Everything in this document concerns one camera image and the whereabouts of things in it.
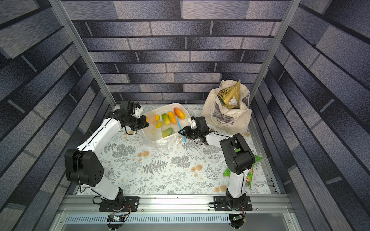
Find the white oval plastic tray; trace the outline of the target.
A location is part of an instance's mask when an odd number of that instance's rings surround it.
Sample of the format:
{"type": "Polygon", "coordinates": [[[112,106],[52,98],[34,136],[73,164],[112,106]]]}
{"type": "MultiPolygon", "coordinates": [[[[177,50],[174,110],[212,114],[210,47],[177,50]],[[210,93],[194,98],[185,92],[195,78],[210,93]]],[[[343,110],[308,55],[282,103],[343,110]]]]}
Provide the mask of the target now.
{"type": "Polygon", "coordinates": [[[189,126],[190,114],[182,104],[173,103],[154,109],[145,114],[149,127],[142,130],[147,141],[160,143],[183,139],[179,130],[189,126]]]}

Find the green yellow mango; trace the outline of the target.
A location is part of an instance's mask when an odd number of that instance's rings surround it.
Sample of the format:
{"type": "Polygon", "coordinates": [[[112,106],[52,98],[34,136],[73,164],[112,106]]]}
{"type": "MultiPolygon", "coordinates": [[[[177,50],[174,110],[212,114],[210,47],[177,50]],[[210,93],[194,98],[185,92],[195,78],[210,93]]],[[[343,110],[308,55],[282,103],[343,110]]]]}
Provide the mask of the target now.
{"type": "Polygon", "coordinates": [[[170,117],[168,114],[164,113],[162,114],[162,121],[163,121],[163,124],[164,125],[170,125],[171,124],[171,120],[170,120],[170,117]]]}

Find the orange yellow mango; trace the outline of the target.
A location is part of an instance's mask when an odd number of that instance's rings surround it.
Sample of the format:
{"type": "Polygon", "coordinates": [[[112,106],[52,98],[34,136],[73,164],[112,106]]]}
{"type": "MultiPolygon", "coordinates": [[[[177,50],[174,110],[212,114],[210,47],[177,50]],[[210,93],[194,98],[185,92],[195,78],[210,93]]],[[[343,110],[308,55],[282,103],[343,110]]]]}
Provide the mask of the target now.
{"type": "Polygon", "coordinates": [[[149,114],[149,115],[146,116],[146,121],[149,124],[157,123],[159,120],[160,120],[160,116],[157,115],[157,114],[149,114]]]}

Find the clear blue-zipper zip-top bag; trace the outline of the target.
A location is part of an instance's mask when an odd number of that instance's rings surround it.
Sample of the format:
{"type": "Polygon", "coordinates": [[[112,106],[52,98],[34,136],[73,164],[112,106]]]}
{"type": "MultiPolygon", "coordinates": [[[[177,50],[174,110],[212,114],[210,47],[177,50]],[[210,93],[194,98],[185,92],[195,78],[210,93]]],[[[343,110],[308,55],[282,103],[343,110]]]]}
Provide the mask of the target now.
{"type": "Polygon", "coordinates": [[[143,135],[144,135],[144,144],[149,146],[149,147],[152,147],[152,148],[162,148],[162,147],[166,147],[166,146],[172,146],[172,145],[177,145],[179,143],[181,143],[182,141],[184,141],[184,137],[182,135],[180,135],[178,132],[183,129],[184,127],[188,126],[189,125],[189,121],[188,119],[190,118],[190,114],[188,112],[186,112],[185,110],[181,109],[186,118],[185,119],[179,119],[177,116],[176,116],[176,120],[177,120],[177,124],[173,124],[171,123],[170,125],[164,125],[163,124],[163,121],[162,121],[162,114],[166,113],[168,114],[168,112],[170,112],[169,110],[164,110],[164,111],[161,111],[161,112],[149,112],[149,113],[146,113],[145,116],[149,115],[149,114],[157,114],[160,116],[160,120],[158,122],[162,122],[162,127],[159,128],[159,129],[156,129],[156,124],[158,123],[152,123],[152,124],[149,124],[149,127],[145,128],[144,131],[143,131],[143,135]],[[162,132],[168,128],[173,128],[174,132],[172,135],[166,137],[166,138],[163,138],[162,137],[162,132]]]}

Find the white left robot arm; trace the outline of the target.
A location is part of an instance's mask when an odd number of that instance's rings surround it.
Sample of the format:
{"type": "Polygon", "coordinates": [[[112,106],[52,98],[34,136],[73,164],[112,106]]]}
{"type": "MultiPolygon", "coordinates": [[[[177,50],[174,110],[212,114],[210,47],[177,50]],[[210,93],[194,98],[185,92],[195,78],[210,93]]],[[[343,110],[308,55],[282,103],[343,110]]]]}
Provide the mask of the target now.
{"type": "Polygon", "coordinates": [[[138,102],[122,102],[119,109],[105,116],[100,127],[84,143],[66,151],[67,180],[78,186],[90,188],[105,200],[117,200],[121,188],[115,186],[105,176],[100,154],[121,129],[138,131],[149,126],[146,116],[141,115],[142,111],[138,102]]]}

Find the red orange mango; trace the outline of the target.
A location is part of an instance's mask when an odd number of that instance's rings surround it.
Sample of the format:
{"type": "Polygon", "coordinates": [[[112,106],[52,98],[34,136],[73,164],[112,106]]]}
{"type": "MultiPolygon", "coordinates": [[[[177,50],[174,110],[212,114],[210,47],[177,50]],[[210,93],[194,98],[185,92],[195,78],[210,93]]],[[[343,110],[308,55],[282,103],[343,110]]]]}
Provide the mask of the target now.
{"type": "Polygon", "coordinates": [[[184,112],[180,109],[180,108],[174,108],[173,109],[173,111],[174,111],[174,113],[175,113],[175,115],[179,118],[179,119],[185,119],[186,118],[186,116],[185,116],[185,114],[184,114],[184,112]]]}

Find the beige canvas tote bag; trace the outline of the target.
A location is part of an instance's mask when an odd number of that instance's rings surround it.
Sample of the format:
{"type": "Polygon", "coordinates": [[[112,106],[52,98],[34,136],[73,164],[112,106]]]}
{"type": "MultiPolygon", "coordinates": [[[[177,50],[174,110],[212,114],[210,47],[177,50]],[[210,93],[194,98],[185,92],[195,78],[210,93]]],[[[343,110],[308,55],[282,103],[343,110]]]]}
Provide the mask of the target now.
{"type": "Polygon", "coordinates": [[[231,88],[238,82],[234,80],[223,80],[220,86],[212,89],[205,101],[201,116],[205,117],[208,124],[228,132],[230,134],[240,133],[244,135],[248,130],[252,110],[248,107],[250,102],[249,89],[241,84],[238,87],[239,99],[237,106],[229,109],[221,103],[218,93],[226,88],[231,88]]]}

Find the green snack bag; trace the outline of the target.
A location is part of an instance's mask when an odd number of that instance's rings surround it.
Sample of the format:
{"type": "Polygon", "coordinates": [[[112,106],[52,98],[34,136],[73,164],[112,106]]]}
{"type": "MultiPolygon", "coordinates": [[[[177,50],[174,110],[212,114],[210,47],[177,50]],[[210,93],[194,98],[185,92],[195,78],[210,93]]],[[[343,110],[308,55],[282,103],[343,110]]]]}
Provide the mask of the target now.
{"type": "MultiPolygon", "coordinates": [[[[257,156],[255,155],[255,162],[252,164],[252,168],[248,171],[247,175],[246,175],[246,178],[245,178],[245,182],[246,182],[246,185],[249,186],[249,188],[252,188],[252,179],[253,179],[253,170],[254,170],[254,167],[255,165],[257,165],[263,158],[260,157],[260,156],[257,156]]],[[[228,176],[230,177],[231,175],[231,171],[229,168],[227,168],[224,172],[223,172],[223,176],[228,176]]]]}

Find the right small circuit board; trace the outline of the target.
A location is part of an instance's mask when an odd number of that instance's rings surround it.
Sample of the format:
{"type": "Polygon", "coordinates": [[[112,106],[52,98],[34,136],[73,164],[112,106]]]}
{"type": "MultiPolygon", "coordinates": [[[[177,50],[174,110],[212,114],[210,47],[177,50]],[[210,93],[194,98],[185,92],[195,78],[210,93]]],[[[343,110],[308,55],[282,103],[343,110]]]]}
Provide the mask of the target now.
{"type": "Polygon", "coordinates": [[[241,214],[229,214],[230,226],[234,229],[240,229],[244,224],[244,217],[241,214]]]}

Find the small circuit board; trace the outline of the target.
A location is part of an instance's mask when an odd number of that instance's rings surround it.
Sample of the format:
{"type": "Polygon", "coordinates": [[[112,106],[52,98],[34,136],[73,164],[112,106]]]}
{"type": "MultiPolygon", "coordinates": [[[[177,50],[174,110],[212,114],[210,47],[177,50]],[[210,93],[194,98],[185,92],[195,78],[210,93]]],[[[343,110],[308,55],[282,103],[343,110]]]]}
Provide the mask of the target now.
{"type": "Polygon", "coordinates": [[[124,222],[126,220],[126,215],[124,214],[109,214],[107,217],[107,222],[124,222]]]}
{"type": "Polygon", "coordinates": [[[241,214],[229,214],[230,226],[234,229],[240,229],[244,224],[244,217],[241,214]]]}

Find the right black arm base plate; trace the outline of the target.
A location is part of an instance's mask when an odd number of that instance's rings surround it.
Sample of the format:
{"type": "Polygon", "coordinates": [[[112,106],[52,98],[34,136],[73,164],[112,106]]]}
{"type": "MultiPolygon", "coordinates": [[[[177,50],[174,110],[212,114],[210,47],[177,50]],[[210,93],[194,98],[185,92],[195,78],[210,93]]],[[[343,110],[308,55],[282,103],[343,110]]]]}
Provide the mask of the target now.
{"type": "Polygon", "coordinates": [[[211,208],[215,211],[252,211],[250,197],[244,195],[234,199],[228,196],[214,196],[214,201],[210,203],[211,208]]]}

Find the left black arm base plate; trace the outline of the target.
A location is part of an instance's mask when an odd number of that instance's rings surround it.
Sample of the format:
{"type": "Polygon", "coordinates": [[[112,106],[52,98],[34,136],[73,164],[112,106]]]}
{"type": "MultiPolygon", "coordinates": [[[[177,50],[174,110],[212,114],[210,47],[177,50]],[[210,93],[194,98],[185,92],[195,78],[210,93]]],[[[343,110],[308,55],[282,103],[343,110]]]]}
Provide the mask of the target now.
{"type": "Polygon", "coordinates": [[[139,204],[140,197],[126,196],[122,202],[107,201],[102,199],[99,212],[136,212],[139,204]]]}

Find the left aluminium frame post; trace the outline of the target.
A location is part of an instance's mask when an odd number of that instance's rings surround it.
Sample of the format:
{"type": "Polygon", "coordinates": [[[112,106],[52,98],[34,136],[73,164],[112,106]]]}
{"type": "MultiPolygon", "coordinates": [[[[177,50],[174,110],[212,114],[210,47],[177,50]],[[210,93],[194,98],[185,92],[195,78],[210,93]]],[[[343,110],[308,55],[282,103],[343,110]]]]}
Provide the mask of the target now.
{"type": "Polygon", "coordinates": [[[103,77],[101,76],[97,66],[95,65],[92,57],[90,56],[85,44],[82,41],[82,38],[78,34],[75,26],[73,25],[71,19],[69,18],[65,8],[63,7],[63,4],[61,1],[58,0],[49,0],[48,1],[51,5],[51,7],[54,9],[55,14],[61,21],[63,27],[67,31],[68,35],[70,36],[72,42],[76,46],[77,50],[79,51],[80,55],[82,56],[84,62],[88,66],[92,76],[96,80],[98,86],[101,88],[103,95],[106,97],[109,104],[114,109],[116,104],[116,101],[114,100],[112,94],[108,90],[108,87],[106,83],[103,80],[103,77]]]}

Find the aluminium frame post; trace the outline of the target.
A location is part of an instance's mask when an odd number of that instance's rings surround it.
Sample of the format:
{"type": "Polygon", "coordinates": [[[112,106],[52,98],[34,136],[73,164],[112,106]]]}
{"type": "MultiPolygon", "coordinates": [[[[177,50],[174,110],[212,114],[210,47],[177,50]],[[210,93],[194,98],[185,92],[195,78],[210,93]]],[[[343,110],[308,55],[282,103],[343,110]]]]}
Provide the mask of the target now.
{"type": "Polygon", "coordinates": [[[82,56],[84,62],[88,66],[92,76],[96,80],[98,86],[101,88],[103,95],[106,97],[109,104],[114,109],[116,104],[116,101],[114,100],[112,94],[108,90],[108,87],[106,83],[103,80],[103,77],[101,76],[97,66],[95,65],[92,57],[90,56],[85,44],[82,41],[82,38],[78,34],[75,26],[73,25],[71,19],[69,18],[65,8],[63,7],[63,4],[61,1],[58,0],[49,0],[48,1],[51,5],[51,7],[54,9],[55,14],[61,21],[63,27],[67,31],[68,35],[70,36],[72,42],[76,46],[77,50],[79,51],[80,55],[82,56]]]}
{"type": "Polygon", "coordinates": [[[288,29],[288,26],[290,24],[290,22],[292,21],[292,18],[300,4],[301,0],[292,0],[290,1],[289,3],[289,6],[287,8],[287,11],[281,21],[281,24],[279,26],[279,29],[274,37],[274,40],[272,42],[272,45],[270,47],[270,49],[268,50],[268,53],[267,53],[267,56],[258,72],[258,75],[257,75],[257,78],[252,86],[252,90],[251,90],[251,93],[250,93],[250,98],[249,98],[249,104],[248,104],[248,107],[250,107],[251,105],[251,102],[253,101],[253,98],[255,97],[256,93],[257,93],[257,90],[258,88],[260,87],[260,84],[262,82],[262,80],[264,79],[264,77],[266,76],[266,74],[268,73],[268,67],[269,65],[271,64],[271,61],[272,61],[272,58],[274,57],[274,55],[276,54],[276,51],[288,29]]]}

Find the right aluminium frame post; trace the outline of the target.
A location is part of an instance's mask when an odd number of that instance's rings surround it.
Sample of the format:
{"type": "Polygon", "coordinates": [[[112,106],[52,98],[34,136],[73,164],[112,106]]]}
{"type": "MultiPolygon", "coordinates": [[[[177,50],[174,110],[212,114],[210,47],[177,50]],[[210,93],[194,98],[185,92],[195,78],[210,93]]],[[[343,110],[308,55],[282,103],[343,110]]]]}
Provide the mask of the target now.
{"type": "Polygon", "coordinates": [[[268,50],[268,53],[267,53],[267,56],[258,72],[258,75],[257,75],[257,78],[252,86],[252,90],[251,90],[251,93],[250,93],[250,98],[249,98],[249,104],[248,104],[248,107],[250,107],[251,105],[251,102],[253,101],[253,98],[255,97],[256,93],[257,93],[257,90],[258,88],[260,87],[260,84],[262,82],[262,80],[264,79],[264,77],[266,76],[266,74],[268,73],[268,67],[269,65],[271,64],[271,61],[272,61],[272,58],[274,57],[274,55],[276,54],[276,51],[288,29],[288,26],[290,24],[290,22],[292,21],[292,18],[300,4],[301,0],[292,0],[290,1],[289,3],[289,6],[287,8],[287,11],[281,21],[281,24],[279,26],[279,29],[274,37],[274,40],[272,42],[272,45],[270,47],[270,49],[268,50]]]}

